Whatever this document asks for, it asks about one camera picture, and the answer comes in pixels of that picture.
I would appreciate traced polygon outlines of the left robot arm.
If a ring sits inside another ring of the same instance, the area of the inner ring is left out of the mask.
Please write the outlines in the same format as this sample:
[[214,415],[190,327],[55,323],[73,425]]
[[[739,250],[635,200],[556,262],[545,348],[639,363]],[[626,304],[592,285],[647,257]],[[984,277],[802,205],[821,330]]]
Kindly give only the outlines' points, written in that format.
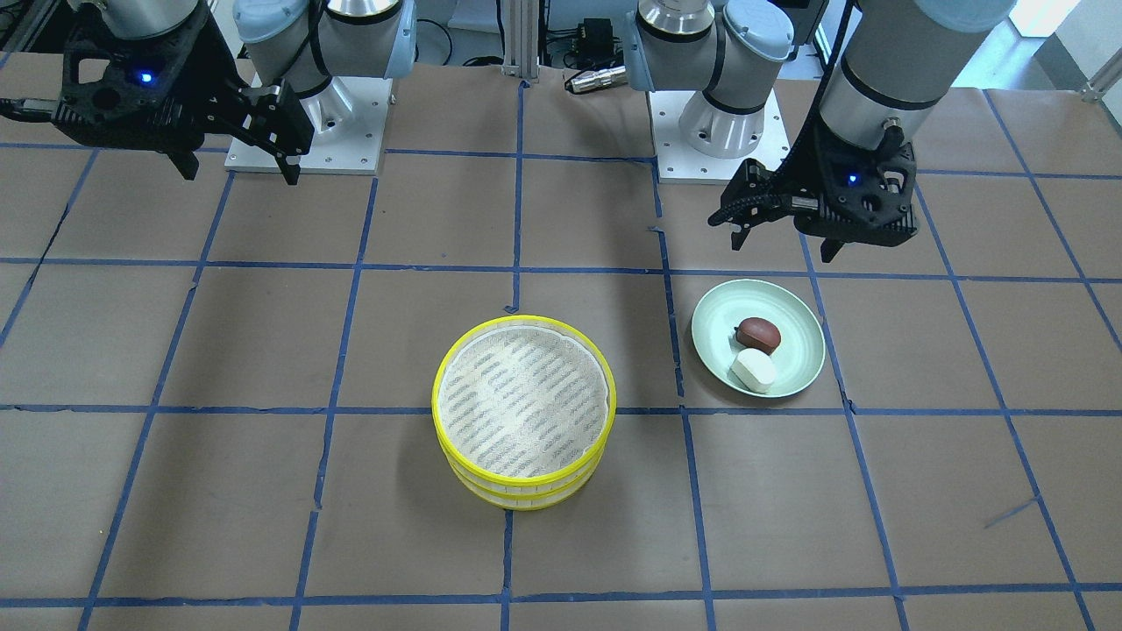
[[[896,247],[917,234],[913,137],[1012,1],[849,1],[799,132],[774,170],[749,156],[778,73],[795,51],[770,1],[640,1],[622,37],[629,86],[686,91],[678,128],[693,149],[738,161],[710,226],[749,231],[785,218],[822,240]],[[854,11],[859,20],[847,33]]]

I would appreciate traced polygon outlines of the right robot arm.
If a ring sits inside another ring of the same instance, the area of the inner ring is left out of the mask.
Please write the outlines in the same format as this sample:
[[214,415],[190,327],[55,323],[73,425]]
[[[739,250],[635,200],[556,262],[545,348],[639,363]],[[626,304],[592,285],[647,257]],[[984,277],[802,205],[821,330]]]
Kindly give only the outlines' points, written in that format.
[[79,1],[59,97],[4,107],[73,141],[156,152],[185,180],[209,135],[226,165],[278,173],[376,174],[393,80],[415,60],[412,1],[237,1],[242,79],[204,1]]

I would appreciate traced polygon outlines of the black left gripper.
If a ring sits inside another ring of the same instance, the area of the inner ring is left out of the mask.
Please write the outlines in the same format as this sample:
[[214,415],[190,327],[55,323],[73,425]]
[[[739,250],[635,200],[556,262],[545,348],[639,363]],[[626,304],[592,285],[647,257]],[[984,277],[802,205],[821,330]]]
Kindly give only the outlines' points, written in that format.
[[804,196],[813,203],[793,209],[795,228],[824,238],[824,264],[846,244],[901,246],[919,230],[913,145],[895,118],[873,131],[867,149],[833,132],[821,115],[810,115],[774,175],[762,161],[742,161],[707,223],[734,226],[730,248],[741,252],[754,227],[785,218],[791,199]]

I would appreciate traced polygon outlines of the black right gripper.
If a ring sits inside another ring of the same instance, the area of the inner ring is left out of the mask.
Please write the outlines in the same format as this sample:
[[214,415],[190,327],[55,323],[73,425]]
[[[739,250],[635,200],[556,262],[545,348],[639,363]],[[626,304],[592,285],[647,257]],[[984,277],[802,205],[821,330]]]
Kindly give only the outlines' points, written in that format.
[[298,161],[314,138],[287,82],[245,83],[209,9],[193,9],[145,39],[120,39],[104,12],[80,9],[63,48],[50,124],[84,146],[169,149],[188,182],[200,167],[193,149],[208,132],[267,152],[288,185],[298,183]]

